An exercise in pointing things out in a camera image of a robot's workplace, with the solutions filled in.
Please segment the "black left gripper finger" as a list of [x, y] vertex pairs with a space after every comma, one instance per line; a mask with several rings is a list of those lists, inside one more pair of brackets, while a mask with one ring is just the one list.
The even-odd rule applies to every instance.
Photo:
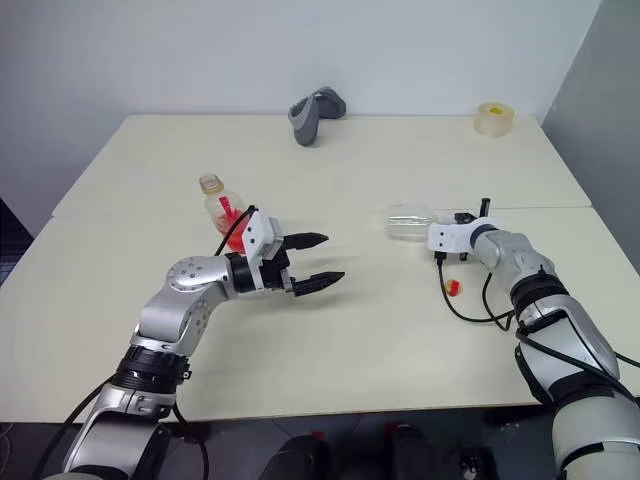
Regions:
[[304, 232], [285, 235], [281, 248], [283, 250], [305, 250], [313, 248], [329, 240], [327, 235], [317, 232]]
[[311, 275], [306, 280], [295, 280], [293, 282], [293, 293], [296, 297], [313, 294], [337, 283], [344, 276], [344, 272], [329, 271]]

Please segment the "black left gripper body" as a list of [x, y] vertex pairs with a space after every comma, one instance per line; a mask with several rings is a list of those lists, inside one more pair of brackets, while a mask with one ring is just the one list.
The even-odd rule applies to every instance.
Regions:
[[259, 270], [264, 289], [299, 295], [296, 280], [289, 272], [290, 260], [285, 249], [280, 248], [272, 258], [262, 258], [261, 261]]

